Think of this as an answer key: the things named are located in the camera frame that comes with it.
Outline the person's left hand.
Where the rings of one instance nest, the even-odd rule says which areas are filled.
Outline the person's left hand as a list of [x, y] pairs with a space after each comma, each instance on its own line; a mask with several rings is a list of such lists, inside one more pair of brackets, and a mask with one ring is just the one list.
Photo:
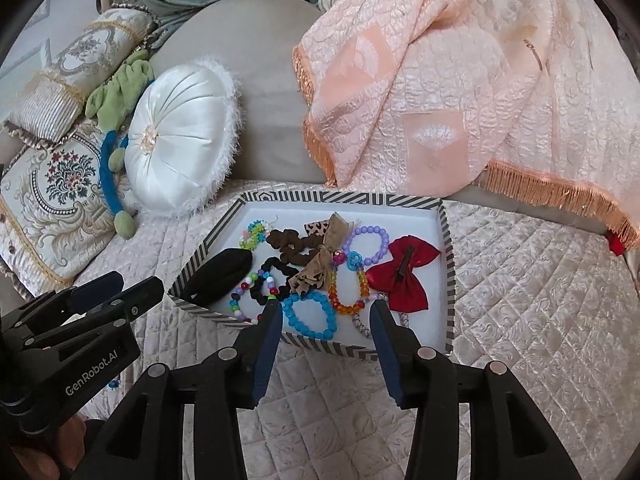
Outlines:
[[58, 480], [61, 472], [77, 468], [85, 455], [86, 419], [81, 414], [72, 416], [50, 441], [38, 448], [12, 445], [11, 451], [29, 479]]

